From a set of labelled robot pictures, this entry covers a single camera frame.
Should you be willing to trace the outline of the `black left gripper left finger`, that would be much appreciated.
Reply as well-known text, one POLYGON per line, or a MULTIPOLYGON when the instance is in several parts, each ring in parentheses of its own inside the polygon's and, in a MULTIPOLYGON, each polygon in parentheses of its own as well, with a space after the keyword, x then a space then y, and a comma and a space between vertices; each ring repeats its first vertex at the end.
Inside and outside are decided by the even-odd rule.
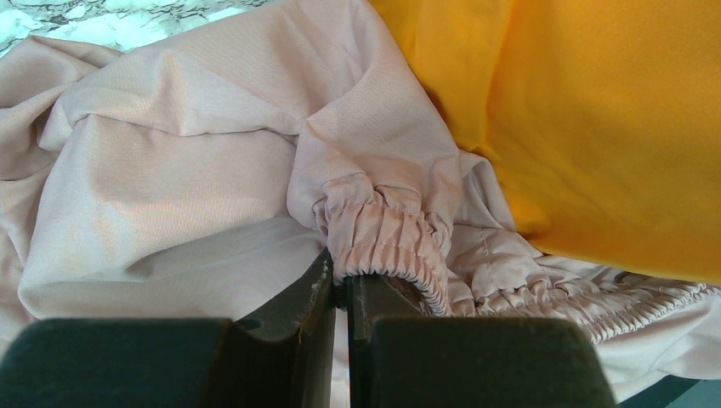
POLYGON ((332 260, 239 320, 53 319, 1 362, 4 407, 327 407, 332 260))

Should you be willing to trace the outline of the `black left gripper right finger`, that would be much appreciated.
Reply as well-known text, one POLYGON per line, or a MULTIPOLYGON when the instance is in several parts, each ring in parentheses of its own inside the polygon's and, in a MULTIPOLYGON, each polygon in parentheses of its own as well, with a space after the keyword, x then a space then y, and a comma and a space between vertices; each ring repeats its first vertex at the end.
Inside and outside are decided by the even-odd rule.
POLYGON ((428 317, 381 275, 344 282, 353 407, 612 407, 566 320, 428 317))

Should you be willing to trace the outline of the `pink shorts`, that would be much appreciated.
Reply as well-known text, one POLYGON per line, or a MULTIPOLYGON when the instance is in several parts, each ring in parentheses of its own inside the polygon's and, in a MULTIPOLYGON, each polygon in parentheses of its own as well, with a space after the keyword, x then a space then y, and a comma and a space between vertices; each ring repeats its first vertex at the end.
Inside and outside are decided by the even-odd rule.
POLYGON ((720 282, 533 246, 374 2, 4 55, 1 360, 53 318, 241 318, 327 249, 337 293, 381 275, 428 317, 575 324, 617 401, 719 379, 720 282))

